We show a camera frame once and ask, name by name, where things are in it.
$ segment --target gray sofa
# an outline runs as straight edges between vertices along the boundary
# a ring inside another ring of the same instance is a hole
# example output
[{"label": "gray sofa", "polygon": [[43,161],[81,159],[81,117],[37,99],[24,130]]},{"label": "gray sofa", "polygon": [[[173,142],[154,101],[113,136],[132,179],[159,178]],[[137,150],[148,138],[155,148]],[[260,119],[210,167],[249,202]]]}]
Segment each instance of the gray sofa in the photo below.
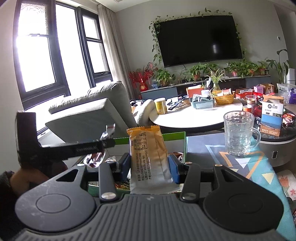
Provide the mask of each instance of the gray sofa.
[{"label": "gray sofa", "polygon": [[65,142],[99,139],[106,125],[113,123],[114,138],[127,137],[126,129],[152,124],[149,114],[154,108],[154,101],[146,100],[134,117],[123,84],[111,82],[51,106],[51,119],[45,125]]}]

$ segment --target yellow snack wrapper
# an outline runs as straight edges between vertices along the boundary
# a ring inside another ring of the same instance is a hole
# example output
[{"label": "yellow snack wrapper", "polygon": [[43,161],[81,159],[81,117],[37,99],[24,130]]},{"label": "yellow snack wrapper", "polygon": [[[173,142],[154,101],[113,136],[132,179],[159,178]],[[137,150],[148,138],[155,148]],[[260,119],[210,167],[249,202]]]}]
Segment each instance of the yellow snack wrapper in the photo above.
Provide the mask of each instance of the yellow snack wrapper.
[{"label": "yellow snack wrapper", "polygon": [[172,180],[168,155],[159,126],[127,130],[131,148],[131,194],[166,194],[179,191]]}]

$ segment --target purple bag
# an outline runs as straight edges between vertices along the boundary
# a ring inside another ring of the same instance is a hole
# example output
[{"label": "purple bag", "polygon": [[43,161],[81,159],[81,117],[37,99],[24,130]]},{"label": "purple bag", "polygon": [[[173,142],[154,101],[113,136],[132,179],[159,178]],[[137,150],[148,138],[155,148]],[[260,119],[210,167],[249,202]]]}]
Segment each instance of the purple bag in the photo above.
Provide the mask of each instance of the purple bag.
[{"label": "purple bag", "polygon": [[296,104],[296,88],[290,90],[289,104]]}]

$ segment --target curtain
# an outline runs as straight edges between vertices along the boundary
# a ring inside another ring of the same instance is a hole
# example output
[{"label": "curtain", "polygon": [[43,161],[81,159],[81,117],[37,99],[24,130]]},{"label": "curtain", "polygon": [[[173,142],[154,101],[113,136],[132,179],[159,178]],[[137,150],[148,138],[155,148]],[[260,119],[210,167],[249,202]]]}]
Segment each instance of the curtain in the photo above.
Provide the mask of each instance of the curtain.
[{"label": "curtain", "polygon": [[116,15],[102,4],[98,5],[98,15],[106,57],[113,81],[122,81],[128,92],[129,99],[135,99],[136,92],[128,78],[130,67]]}]

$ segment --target television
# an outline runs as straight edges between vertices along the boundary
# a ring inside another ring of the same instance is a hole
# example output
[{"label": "television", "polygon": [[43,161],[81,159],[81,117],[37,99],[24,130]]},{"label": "television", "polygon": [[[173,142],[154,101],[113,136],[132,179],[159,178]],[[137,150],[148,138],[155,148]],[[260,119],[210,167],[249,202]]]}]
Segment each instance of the television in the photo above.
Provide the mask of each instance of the television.
[{"label": "television", "polygon": [[164,67],[242,59],[232,16],[180,18],[161,22],[156,31]]}]

